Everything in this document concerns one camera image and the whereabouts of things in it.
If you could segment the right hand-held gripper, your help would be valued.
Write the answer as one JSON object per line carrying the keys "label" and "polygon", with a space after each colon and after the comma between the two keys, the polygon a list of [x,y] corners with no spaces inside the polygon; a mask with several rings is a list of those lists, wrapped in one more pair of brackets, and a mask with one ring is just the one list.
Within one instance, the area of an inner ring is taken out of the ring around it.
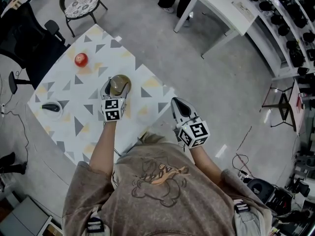
{"label": "right hand-held gripper", "polygon": [[173,129],[177,141],[187,148],[203,145],[210,137],[206,121],[197,114],[195,107],[179,97],[171,100],[171,109],[176,126]]}

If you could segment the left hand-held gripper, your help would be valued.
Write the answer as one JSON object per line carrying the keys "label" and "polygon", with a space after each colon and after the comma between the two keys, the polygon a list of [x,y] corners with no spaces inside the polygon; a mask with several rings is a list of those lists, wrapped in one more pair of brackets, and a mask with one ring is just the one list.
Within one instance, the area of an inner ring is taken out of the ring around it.
{"label": "left hand-held gripper", "polygon": [[126,110],[126,98],[129,92],[130,83],[126,82],[116,89],[114,97],[111,96],[111,78],[105,82],[100,90],[101,112],[105,122],[119,121]]}

